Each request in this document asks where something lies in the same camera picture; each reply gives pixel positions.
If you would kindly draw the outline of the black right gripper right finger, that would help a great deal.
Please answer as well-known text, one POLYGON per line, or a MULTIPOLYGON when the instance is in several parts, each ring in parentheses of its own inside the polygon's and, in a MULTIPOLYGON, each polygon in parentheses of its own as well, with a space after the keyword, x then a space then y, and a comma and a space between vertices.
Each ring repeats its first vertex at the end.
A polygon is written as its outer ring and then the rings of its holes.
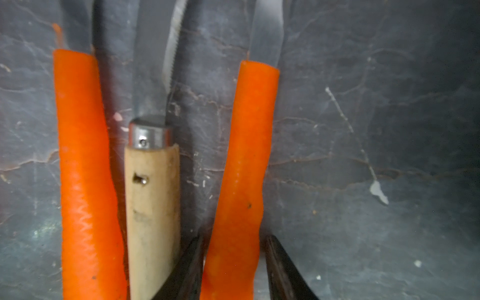
POLYGON ((265 239, 265 255, 271 300, 319 300, 274 235, 265 239))

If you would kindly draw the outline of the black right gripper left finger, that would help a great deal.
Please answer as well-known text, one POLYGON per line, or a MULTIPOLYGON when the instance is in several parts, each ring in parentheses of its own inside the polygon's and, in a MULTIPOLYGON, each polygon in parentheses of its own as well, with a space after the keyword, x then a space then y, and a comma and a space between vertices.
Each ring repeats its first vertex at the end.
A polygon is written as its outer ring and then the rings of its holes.
POLYGON ((196 236, 152 300, 199 300, 204 266, 204 238, 196 236))

